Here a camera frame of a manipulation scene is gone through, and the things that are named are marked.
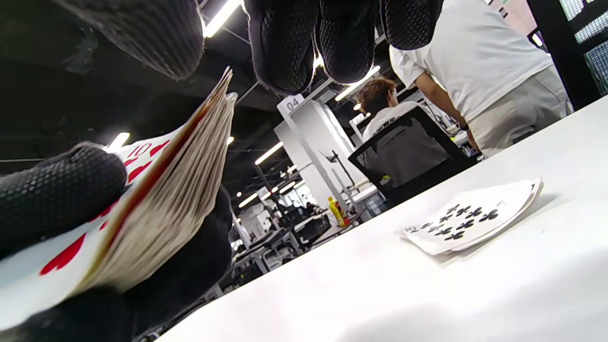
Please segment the person's right hand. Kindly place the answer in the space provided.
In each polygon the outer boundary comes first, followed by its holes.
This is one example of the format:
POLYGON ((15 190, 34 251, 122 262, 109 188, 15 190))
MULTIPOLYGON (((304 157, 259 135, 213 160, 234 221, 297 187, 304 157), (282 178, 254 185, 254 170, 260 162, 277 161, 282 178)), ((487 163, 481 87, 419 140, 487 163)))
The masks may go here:
MULTIPOLYGON (((130 56, 174 80, 197 69, 204 33, 195 0, 59 0, 57 4, 99 30, 130 56)), ((245 0, 257 79, 281 95, 312 82, 314 60, 339 84, 363 79, 374 62, 376 22, 389 45, 427 46, 441 0, 245 0)))

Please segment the person's left hand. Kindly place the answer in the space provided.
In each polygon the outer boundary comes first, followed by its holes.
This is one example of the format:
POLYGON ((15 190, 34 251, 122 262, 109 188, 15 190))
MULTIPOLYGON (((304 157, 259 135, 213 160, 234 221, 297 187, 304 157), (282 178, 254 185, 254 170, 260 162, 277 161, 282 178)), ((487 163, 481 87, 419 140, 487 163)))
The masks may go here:
POLYGON ((230 268, 226 146, 83 142, 1 178, 1 340, 132 342, 230 268))

